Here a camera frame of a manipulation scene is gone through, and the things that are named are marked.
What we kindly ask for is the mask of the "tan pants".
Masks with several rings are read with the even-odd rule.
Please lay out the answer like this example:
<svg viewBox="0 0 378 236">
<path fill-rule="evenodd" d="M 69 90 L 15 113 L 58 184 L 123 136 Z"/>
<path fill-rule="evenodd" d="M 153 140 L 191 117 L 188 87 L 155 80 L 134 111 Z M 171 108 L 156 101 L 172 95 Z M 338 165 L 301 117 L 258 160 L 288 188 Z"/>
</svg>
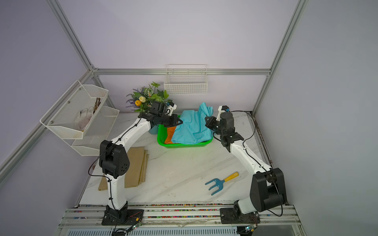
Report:
<svg viewBox="0 0 378 236">
<path fill-rule="evenodd" d="M 131 147 L 127 154 L 131 166 L 125 173 L 124 188 L 138 187 L 146 181 L 148 151 L 144 147 Z"/>
</svg>

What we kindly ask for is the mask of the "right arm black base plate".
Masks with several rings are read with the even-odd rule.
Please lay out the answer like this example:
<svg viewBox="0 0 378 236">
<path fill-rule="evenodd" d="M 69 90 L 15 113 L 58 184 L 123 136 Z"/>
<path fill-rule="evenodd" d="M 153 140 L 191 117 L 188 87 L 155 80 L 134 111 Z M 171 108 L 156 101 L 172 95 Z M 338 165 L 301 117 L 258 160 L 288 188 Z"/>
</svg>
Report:
<svg viewBox="0 0 378 236">
<path fill-rule="evenodd" d="M 260 217 L 257 212 L 243 214 L 234 208 L 221 208 L 220 220 L 222 224 L 259 224 Z"/>
</svg>

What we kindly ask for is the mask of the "orange pants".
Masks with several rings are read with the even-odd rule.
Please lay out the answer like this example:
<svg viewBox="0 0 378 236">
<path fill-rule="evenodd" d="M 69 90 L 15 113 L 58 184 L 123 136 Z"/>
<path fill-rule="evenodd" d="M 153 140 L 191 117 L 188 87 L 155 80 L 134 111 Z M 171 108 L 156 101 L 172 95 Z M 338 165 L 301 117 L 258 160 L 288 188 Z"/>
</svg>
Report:
<svg viewBox="0 0 378 236">
<path fill-rule="evenodd" d="M 164 144 L 166 144 L 166 145 L 174 144 L 173 141 L 172 141 L 172 138 L 173 138 L 175 129 L 176 129 L 176 127 L 167 128 L 167 137 L 166 137 L 166 140 L 164 141 Z"/>
</svg>

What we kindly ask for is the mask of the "green plastic basket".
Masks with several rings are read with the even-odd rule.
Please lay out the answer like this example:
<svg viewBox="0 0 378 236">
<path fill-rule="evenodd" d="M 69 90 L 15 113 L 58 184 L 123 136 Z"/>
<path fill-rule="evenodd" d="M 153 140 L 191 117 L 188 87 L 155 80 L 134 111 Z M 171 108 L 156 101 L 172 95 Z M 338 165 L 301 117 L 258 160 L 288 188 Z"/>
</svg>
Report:
<svg viewBox="0 0 378 236">
<path fill-rule="evenodd" d="M 168 137 L 168 131 L 167 127 L 164 125 L 160 124 L 158 125 L 158 133 L 157 133 L 157 142 L 160 146 L 165 147 L 165 148 L 198 148 L 198 147 L 204 147 L 208 144 L 210 144 L 213 140 L 213 137 L 210 140 L 207 140 L 205 142 L 197 143 L 197 144 L 179 144 L 179 143 L 174 143 L 174 144 L 166 144 L 165 141 Z"/>
</svg>

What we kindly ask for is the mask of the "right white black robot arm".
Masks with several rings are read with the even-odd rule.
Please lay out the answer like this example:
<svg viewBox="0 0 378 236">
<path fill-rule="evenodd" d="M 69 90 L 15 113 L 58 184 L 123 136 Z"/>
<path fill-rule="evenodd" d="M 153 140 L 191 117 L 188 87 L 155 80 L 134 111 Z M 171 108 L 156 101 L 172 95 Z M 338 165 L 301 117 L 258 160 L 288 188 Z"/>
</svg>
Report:
<svg viewBox="0 0 378 236">
<path fill-rule="evenodd" d="M 233 113 L 228 106 L 220 106 L 216 117 L 206 117 L 206 127 L 219 135 L 218 140 L 228 152 L 242 163 L 252 176 L 249 196 L 236 201 L 237 213 L 271 211 L 287 203 L 284 174 L 259 158 L 246 144 L 234 126 Z"/>
</svg>

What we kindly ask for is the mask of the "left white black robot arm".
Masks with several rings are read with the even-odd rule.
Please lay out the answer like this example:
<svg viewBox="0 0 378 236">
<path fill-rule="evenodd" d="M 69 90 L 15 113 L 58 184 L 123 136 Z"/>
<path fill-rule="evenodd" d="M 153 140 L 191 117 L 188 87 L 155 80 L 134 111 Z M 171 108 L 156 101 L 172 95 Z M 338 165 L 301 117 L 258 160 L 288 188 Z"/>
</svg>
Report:
<svg viewBox="0 0 378 236">
<path fill-rule="evenodd" d="M 104 220 L 114 219 L 117 223 L 124 223 L 134 217 L 133 213 L 128 212 L 128 201 L 122 193 L 125 174 L 131 167 L 128 151 L 143 134 L 155 126 L 169 128 L 181 125 L 183 121 L 174 113 L 176 108 L 177 105 L 172 101 L 155 101 L 147 112 L 141 112 L 136 121 L 120 135 L 110 141 L 101 142 L 98 164 L 108 187 Z"/>
</svg>

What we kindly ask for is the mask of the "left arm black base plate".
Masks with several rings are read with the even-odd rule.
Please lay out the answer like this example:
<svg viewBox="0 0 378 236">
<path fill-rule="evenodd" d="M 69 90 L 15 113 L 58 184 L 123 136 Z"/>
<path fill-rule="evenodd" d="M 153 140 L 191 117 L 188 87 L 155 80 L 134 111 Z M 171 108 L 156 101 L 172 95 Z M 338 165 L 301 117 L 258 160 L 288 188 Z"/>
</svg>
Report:
<svg viewBox="0 0 378 236">
<path fill-rule="evenodd" d="M 102 226 L 135 225 L 143 219 L 143 209 L 114 210 L 107 208 L 102 219 Z"/>
</svg>

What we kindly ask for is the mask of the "teal pants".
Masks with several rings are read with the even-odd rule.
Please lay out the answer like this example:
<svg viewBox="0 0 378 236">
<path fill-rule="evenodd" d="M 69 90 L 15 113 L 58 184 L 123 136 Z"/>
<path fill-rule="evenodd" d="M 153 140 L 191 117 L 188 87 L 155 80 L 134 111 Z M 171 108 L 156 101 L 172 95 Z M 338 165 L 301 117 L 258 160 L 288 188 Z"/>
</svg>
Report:
<svg viewBox="0 0 378 236">
<path fill-rule="evenodd" d="M 180 116 L 183 124 L 176 127 L 173 143 L 192 145 L 210 140 L 213 137 L 212 131 L 205 126 L 205 118 L 211 117 L 213 113 L 213 107 L 207 106 L 205 102 L 196 111 L 183 111 Z"/>
</svg>

